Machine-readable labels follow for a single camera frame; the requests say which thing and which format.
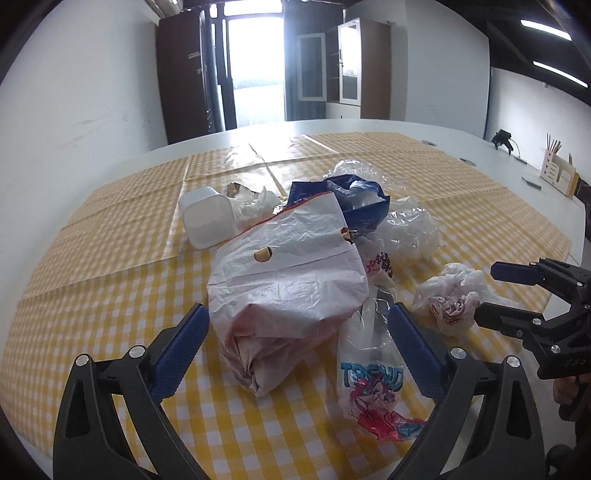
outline glass door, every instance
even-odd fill
[[[229,20],[228,39],[237,126],[284,121],[283,19]]]
[[[359,20],[339,27],[340,103],[361,105],[361,35]]]

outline blue gripper pad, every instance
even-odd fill
[[[152,368],[150,396],[157,403],[174,395],[205,340],[209,331],[207,308],[196,304],[175,328],[172,340]]]
[[[544,276],[537,267],[506,262],[494,263],[491,267],[491,276],[495,280],[521,285],[537,285],[544,281]]]
[[[421,394],[438,403],[446,393],[447,373],[442,355],[447,347],[443,341],[439,338],[430,339],[438,350],[437,354],[433,352],[411,314],[400,302],[394,304],[388,312],[388,331]]]

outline metal screw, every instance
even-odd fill
[[[129,356],[131,358],[139,358],[144,354],[145,351],[146,349],[142,345],[136,345],[131,347],[129,350]]]
[[[463,348],[460,348],[458,346],[455,346],[454,348],[452,348],[450,353],[451,353],[452,357],[456,358],[457,360],[463,360],[466,358],[466,351]]]
[[[76,358],[76,365],[78,365],[79,367],[82,367],[82,365],[86,365],[88,363],[88,355],[82,354],[82,355],[78,355],[78,358]]]
[[[513,368],[517,368],[518,366],[521,365],[521,362],[519,361],[519,359],[516,356],[507,357],[507,363],[509,364],[509,366],[511,366]]]

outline human hand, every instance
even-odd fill
[[[584,374],[579,377],[580,383],[590,383],[591,374]],[[556,378],[554,380],[554,401],[560,405],[570,405],[579,394],[579,386],[576,377]]]

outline cable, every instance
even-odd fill
[[[521,152],[519,151],[519,145],[517,145],[517,142],[515,140],[513,140],[512,138],[510,138],[509,140],[515,144],[515,146],[517,147],[517,153],[519,154],[519,157],[521,158]]]

